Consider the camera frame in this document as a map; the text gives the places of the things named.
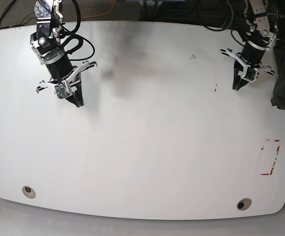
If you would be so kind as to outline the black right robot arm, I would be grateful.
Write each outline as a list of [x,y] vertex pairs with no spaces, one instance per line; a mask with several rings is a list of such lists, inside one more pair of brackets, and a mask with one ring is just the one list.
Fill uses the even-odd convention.
[[84,105],[82,94],[81,73],[93,68],[97,62],[90,62],[90,57],[80,59],[81,66],[72,64],[69,56],[81,49],[89,40],[78,35],[81,26],[81,12],[74,0],[77,23],[73,30],[64,26],[62,2],[60,0],[38,0],[34,6],[37,17],[36,32],[30,36],[30,45],[45,65],[51,77],[48,81],[41,81],[36,92],[50,88],[60,100],[65,99],[76,107]]

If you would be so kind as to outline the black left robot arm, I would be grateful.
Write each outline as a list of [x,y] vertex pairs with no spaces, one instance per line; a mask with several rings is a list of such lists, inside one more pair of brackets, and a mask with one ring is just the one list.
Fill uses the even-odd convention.
[[237,28],[244,43],[242,51],[234,53],[232,49],[220,50],[223,55],[234,59],[232,89],[235,91],[253,83],[261,71],[275,75],[272,67],[262,65],[261,61],[277,37],[277,14],[266,12],[266,0],[247,0],[245,4],[245,22]]

